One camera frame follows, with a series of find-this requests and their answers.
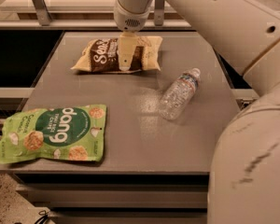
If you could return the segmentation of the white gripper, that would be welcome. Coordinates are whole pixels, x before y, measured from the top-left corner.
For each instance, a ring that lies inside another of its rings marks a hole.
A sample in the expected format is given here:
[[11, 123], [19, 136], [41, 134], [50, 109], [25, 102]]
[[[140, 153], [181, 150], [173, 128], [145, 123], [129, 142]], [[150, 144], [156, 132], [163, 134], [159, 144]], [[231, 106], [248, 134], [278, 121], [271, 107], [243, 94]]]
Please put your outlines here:
[[150, 11], [150, 1], [116, 0], [114, 6], [114, 20], [123, 32], [119, 36], [119, 70], [130, 70], [134, 51], [137, 47], [138, 36], [134, 32], [143, 29]]

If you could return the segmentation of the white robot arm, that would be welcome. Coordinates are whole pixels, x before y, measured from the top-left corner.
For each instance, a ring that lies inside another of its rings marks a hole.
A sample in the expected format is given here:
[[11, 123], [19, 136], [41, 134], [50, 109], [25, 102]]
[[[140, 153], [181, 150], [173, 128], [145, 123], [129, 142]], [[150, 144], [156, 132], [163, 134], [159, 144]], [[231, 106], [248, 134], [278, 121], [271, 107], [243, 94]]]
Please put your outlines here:
[[[152, 0], [116, 0], [115, 21], [147, 19]], [[164, 0], [258, 98], [218, 138], [207, 224], [280, 224], [280, 13], [255, 0]]]

